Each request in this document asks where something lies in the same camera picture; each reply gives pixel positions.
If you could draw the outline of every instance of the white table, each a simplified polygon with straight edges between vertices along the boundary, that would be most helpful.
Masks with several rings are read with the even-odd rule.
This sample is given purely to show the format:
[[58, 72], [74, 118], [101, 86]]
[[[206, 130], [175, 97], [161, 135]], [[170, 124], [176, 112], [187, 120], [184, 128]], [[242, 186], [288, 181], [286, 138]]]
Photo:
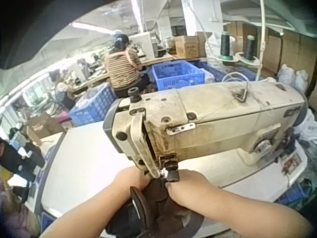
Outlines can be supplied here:
[[[42, 196], [43, 208], [55, 217], [91, 198], [109, 185], [123, 168], [132, 166], [125, 155], [118, 154], [103, 131], [103, 122], [73, 128], [66, 134], [52, 164]], [[302, 164], [292, 176], [284, 176], [280, 164], [265, 168], [252, 168], [243, 164], [235, 151], [211, 155], [180, 163], [181, 169], [203, 173], [214, 185], [245, 197], [275, 201], [307, 166], [304, 155]], [[196, 238], [210, 236], [227, 227], [205, 219]]]

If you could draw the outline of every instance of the sewing machine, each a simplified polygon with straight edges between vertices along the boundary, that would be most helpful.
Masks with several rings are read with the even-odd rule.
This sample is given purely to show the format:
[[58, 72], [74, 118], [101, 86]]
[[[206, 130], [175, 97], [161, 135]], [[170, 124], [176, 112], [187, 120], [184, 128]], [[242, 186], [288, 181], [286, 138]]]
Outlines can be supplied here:
[[303, 96], [271, 82], [197, 85], [118, 99], [104, 131], [119, 153], [154, 178], [178, 163], [236, 149], [247, 166], [294, 152], [292, 127], [301, 123]]

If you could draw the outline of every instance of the black thread spool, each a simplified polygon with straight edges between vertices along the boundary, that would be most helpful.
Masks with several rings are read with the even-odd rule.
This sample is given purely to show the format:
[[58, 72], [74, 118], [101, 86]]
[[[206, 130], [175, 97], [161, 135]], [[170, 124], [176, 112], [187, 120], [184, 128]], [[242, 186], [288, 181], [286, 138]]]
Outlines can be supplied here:
[[232, 60], [233, 57], [230, 55], [230, 36], [229, 33], [224, 31], [221, 35], [220, 55], [219, 58], [222, 60]]
[[249, 35], [245, 42], [243, 58], [247, 61], [253, 62], [256, 50], [256, 43], [254, 36]]

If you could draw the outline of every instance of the hand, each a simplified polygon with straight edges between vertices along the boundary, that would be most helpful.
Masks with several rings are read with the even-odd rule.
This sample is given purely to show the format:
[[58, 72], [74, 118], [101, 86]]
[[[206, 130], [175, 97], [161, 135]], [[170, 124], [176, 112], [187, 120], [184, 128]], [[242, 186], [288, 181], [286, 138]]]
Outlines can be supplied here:
[[166, 187], [171, 199], [178, 205], [196, 210], [195, 204], [212, 186], [201, 173], [191, 170], [179, 170], [179, 181], [167, 183]]
[[149, 183], [151, 177], [144, 175], [144, 171], [138, 169], [136, 166], [128, 167], [121, 170], [115, 177], [111, 185], [117, 189], [128, 191], [130, 187], [134, 186], [139, 190], [143, 190]]

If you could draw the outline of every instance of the ceiling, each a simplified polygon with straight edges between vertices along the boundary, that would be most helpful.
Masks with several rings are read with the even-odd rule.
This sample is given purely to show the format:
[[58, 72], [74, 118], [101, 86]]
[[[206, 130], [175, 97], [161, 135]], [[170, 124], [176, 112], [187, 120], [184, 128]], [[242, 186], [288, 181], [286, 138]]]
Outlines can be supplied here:
[[[151, 30], [163, 9], [168, 11], [172, 25], [184, 24], [181, 0], [138, 0], [144, 28]], [[259, 0], [220, 0], [223, 21], [241, 20], [261, 24]], [[301, 5], [288, 0], [265, 0], [266, 23], [276, 29], [293, 29], [306, 35], [317, 35], [313, 17]], [[120, 29], [126, 34], [138, 32], [131, 0], [118, 0], [98, 7], [78, 18], [109, 30]], [[11, 91], [23, 80], [49, 65], [71, 55], [77, 49], [86, 51], [112, 39], [111, 35], [66, 26], [46, 43], [35, 57], [24, 64], [0, 73], [0, 96]]]

